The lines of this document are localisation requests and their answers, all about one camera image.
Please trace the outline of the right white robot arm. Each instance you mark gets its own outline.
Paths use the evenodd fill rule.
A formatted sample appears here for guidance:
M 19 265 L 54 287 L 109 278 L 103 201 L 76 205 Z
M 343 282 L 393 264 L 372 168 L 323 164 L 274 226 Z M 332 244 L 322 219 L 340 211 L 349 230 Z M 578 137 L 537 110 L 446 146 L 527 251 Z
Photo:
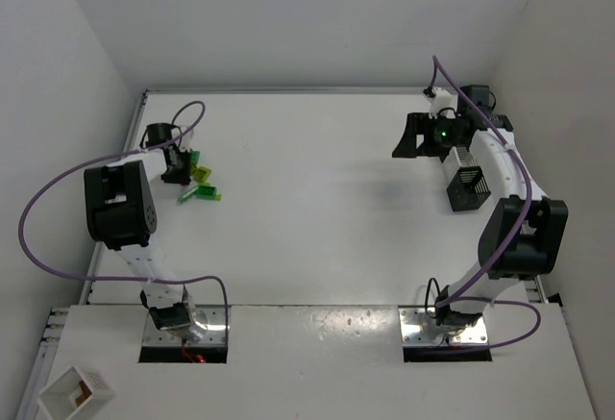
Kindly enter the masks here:
M 495 206 L 478 242 L 477 262 L 457 282 L 438 291 L 431 314 L 436 325 L 472 326 L 486 305 L 520 281 L 553 271 L 568 208 L 535 182 L 520 156 L 513 126 L 495 112 L 488 86 L 463 86 L 461 96 L 427 87 L 427 112 L 412 112 L 395 159 L 440 160 L 451 209 Z

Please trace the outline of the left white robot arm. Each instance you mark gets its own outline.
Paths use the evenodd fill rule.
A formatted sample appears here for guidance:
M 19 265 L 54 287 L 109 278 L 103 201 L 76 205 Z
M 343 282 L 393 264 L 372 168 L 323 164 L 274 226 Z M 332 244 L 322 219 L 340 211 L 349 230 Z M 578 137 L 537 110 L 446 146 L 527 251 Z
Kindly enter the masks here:
M 93 240 L 102 242 L 129 266 L 141 283 L 140 301 L 155 327 L 186 337 L 195 323 L 194 306 L 183 284 L 165 264 L 156 236 L 158 215 L 150 183 L 190 182 L 192 150 L 184 147 L 181 128 L 155 123 L 141 143 L 149 149 L 84 172 L 86 223 Z

